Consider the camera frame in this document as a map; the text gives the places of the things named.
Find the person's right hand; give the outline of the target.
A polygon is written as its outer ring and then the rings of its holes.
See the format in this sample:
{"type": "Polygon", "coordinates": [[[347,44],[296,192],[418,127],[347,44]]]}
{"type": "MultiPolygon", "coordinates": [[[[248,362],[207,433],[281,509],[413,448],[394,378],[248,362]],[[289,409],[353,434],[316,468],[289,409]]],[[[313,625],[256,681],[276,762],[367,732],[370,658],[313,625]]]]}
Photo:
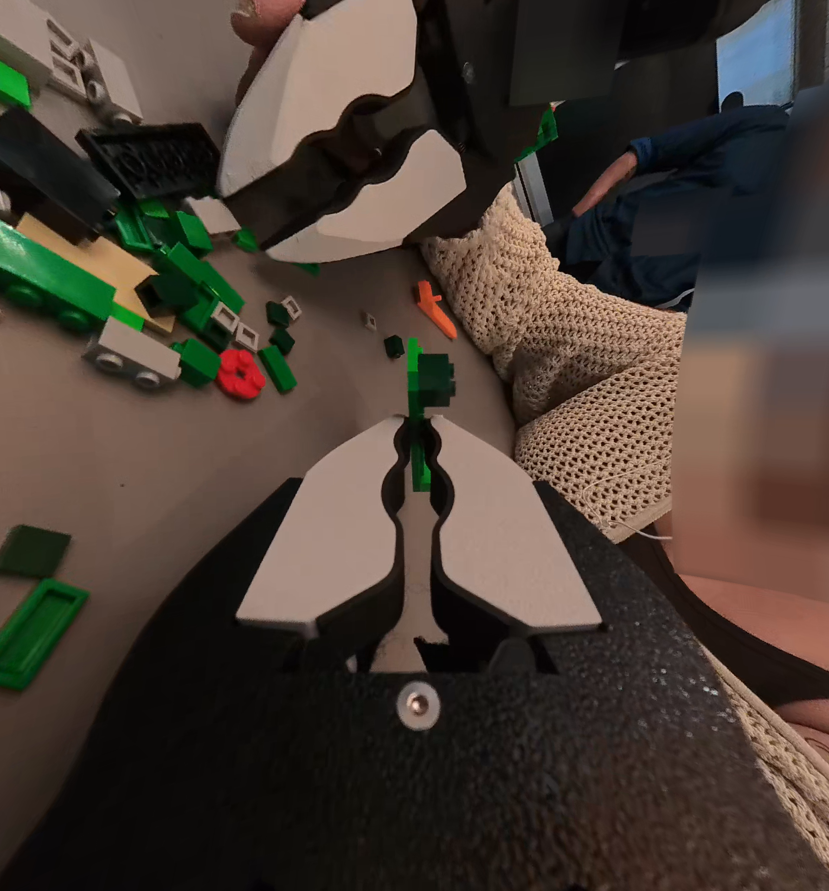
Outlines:
{"type": "Polygon", "coordinates": [[[239,106],[265,60],[305,1],[239,1],[231,14],[231,27],[252,48],[247,68],[235,94],[239,106]]]}

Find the green lego plate assembly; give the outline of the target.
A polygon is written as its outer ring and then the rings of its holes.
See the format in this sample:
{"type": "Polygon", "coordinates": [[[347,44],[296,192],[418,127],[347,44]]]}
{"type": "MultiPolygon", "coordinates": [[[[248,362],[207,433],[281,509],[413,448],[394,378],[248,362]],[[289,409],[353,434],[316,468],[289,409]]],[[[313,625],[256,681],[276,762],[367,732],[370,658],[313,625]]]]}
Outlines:
{"type": "Polygon", "coordinates": [[[425,411],[449,407],[456,393],[454,366],[448,354],[425,353],[417,338],[406,344],[410,464],[414,492],[431,490],[431,470],[424,451],[425,411]]]}

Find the orange lego brick separator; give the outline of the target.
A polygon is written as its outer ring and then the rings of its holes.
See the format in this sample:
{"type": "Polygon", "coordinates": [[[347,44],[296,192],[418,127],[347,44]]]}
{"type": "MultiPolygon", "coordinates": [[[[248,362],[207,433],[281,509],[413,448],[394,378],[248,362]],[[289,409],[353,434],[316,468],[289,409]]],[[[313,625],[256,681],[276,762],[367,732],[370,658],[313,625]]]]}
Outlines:
{"type": "Polygon", "coordinates": [[[457,339],[457,329],[451,318],[440,306],[442,297],[432,292],[430,282],[421,280],[417,284],[417,306],[431,323],[449,340],[457,339]]]}

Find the person's right forearm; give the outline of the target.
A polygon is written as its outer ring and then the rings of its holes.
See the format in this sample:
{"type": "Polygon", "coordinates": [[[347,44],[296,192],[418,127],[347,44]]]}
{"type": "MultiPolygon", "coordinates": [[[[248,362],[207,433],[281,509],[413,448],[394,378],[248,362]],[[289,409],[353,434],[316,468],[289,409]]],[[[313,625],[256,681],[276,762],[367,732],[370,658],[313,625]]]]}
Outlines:
{"type": "Polygon", "coordinates": [[[420,249],[455,318],[509,386],[520,468],[611,542],[665,516],[686,316],[561,272],[509,186],[464,237],[426,239],[420,249]]]}

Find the red round lego piece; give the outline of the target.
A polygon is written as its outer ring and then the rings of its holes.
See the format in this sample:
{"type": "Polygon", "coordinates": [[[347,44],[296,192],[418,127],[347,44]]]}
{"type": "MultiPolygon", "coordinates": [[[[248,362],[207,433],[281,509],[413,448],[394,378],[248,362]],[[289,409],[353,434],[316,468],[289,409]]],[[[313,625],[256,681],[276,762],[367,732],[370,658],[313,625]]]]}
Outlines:
{"type": "Polygon", "coordinates": [[[266,384],[254,354],[246,349],[227,349],[220,355],[216,385],[233,398],[250,401],[257,398],[266,384]]]}

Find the pile of lego pieces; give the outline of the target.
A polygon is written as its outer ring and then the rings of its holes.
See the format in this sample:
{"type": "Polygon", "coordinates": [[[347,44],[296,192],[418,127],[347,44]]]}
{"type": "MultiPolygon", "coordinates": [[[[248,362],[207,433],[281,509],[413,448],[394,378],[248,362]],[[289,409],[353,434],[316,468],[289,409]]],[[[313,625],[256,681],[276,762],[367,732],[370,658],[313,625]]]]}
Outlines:
{"type": "Polygon", "coordinates": [[[207,261],[220,237],[258,246],[217,197],[204,127],[146,126],[125,61],[36,2],[0,2],[0,103],[3,298],[90,334],[86,361],[143,390],[216,383],[227,349],[294,389],[292,300],[266,305],[261,348],[207,261]]]}

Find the green rectangular lego plate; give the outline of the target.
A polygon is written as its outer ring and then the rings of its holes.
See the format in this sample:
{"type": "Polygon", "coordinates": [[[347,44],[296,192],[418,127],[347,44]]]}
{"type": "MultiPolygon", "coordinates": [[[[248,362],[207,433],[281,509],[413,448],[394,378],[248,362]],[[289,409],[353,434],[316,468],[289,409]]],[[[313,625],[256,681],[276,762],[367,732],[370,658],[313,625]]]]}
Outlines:
{"type": "Polygon", "coordinates": [[[27,689],[89,598],[85,589],[41,580],[0,629],[0,689],[27,689]]]}

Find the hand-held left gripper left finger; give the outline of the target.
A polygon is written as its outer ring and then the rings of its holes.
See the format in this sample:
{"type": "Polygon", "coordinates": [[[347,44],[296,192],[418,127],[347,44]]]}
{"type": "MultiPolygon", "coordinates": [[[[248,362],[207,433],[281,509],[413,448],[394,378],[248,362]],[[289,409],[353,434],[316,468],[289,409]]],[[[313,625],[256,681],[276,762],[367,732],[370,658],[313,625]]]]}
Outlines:
{"type": "Polygon", "coordinates": [[[237,608],[242,624],[332,652],[374,651],[405,604],[408,420],[391,415],[302,478],[237,608]]]}

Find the person's cream knit sweater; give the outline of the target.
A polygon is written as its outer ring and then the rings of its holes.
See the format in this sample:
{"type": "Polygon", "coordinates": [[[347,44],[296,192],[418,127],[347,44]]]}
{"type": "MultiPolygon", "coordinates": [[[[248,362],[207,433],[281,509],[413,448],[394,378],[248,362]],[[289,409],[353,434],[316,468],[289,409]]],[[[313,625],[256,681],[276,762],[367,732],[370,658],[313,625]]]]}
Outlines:
{"type": "Polygon", "coordinates": [[[829,700],[773,710],[707,652],[762,773],[829,871],[829,700]]]}

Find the dark green flat lego tile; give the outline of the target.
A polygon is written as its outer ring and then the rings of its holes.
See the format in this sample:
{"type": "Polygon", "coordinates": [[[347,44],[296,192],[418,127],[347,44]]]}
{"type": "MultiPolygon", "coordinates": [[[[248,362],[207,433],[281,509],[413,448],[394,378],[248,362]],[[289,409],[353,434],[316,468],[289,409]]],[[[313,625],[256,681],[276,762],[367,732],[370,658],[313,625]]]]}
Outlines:
{"type": "Polygon", "coordinates": [[[0,575],[43,579],[54,575],[72,536],[29,525],[13,527],[0,547],[0,575]]]}

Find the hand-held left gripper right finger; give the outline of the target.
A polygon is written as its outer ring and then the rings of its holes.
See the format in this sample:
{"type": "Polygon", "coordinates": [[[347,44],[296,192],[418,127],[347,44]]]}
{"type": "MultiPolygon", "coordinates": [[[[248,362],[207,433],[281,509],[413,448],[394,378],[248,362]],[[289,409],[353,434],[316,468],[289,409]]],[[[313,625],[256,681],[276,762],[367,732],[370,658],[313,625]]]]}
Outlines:
{"type": "Polygon", "coordinates": [[[530,476],[442,415],[430,420],[437,579],[530,634],[595,630],[601,617],[530,476]]]}

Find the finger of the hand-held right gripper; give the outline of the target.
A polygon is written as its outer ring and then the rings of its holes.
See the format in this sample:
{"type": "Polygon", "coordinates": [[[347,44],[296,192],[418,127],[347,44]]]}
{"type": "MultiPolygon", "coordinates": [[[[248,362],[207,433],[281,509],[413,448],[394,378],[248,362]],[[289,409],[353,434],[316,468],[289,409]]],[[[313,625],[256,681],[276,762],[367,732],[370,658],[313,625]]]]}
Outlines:
{"type": "Polygon", "coordinates": [[[274,134],[257,146],[257,238],[279,262],[396,248],[466,188],[460,152],[437,128],[341,128],[287,147],[274,134]]]}
{"type": "Polygon", "coordinates": [[[218,193],[227,205],[289,161],[311,136],[358,114],[353,134],[382,147],[420,126],[413,2],[339,2],[296,15],[267,57],[227,133],[218,193]]]}

